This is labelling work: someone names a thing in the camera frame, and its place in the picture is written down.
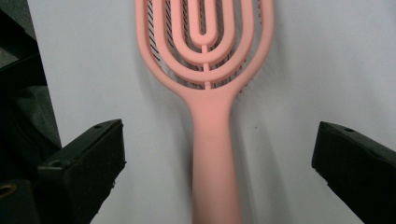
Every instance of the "hairbrush handle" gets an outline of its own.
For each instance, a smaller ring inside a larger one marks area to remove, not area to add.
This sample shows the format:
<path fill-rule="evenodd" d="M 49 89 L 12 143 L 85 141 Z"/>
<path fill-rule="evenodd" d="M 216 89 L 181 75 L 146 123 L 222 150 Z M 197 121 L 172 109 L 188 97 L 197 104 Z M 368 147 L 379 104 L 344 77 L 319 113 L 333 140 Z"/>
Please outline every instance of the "hairbrush handle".
<path fill-rule="evenodd" d="M 194 97 L 189 104 L 194 123 L 193 224 L 242 223 L 229 129 L 231 103 L 213 94 Z"/>

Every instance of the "white surface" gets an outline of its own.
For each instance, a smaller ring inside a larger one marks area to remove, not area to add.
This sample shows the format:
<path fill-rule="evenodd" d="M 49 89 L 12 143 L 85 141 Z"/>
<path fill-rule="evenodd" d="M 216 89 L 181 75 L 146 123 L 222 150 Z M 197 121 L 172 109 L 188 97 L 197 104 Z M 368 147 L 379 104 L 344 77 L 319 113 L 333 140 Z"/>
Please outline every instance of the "white surface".
<path fill-rule="evenodd" d="M 127 166 L 92 223 L 190 223 L 190 114 L 139 56 L 134 1 L 29 6 L 63 145 L 125 125 Z M 232 112 L 247 224 L 361 223 L 310 162 L 321 120 L 396 148 L 395 27 L 395 1 L 276 1 L 271 52 Z"/>

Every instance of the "white background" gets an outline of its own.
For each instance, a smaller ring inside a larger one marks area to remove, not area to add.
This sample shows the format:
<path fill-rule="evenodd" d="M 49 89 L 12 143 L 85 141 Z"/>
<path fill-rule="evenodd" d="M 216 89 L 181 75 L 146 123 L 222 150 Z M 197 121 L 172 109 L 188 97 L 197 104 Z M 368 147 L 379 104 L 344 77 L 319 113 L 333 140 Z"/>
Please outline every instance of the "white background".
<path fill-rule="evenodd" d="M 29 6 L 63 146 L 124 123 L 128 163 L 92 223 L 190 223 L 191 117 L 140 58 L 134 1 Z M 396 1 L 275 7 L 271 51 L 231 117 L 245 223 L 361 223 L 310 162 L 321 120 L 396 148 Z"/>

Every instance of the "pink hairbrush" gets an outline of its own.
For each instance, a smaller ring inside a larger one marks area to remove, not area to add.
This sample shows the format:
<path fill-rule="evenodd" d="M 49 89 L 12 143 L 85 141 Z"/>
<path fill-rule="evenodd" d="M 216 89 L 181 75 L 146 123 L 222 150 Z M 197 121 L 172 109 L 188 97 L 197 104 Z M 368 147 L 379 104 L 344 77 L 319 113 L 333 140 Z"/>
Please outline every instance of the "pink hairbrush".
<path fill-rule="evenodd" d="M 184 100 L 192 115 L 194 224 L 242 223 L 230 110 L 268 53 L 274 11 L 272 0 L 240 2 L 241 34 L 237 35 L 233 0 L 135 1 L 142 57 L 151 73 Z M 257 29 L 261 37 L 253 49 Z"/>

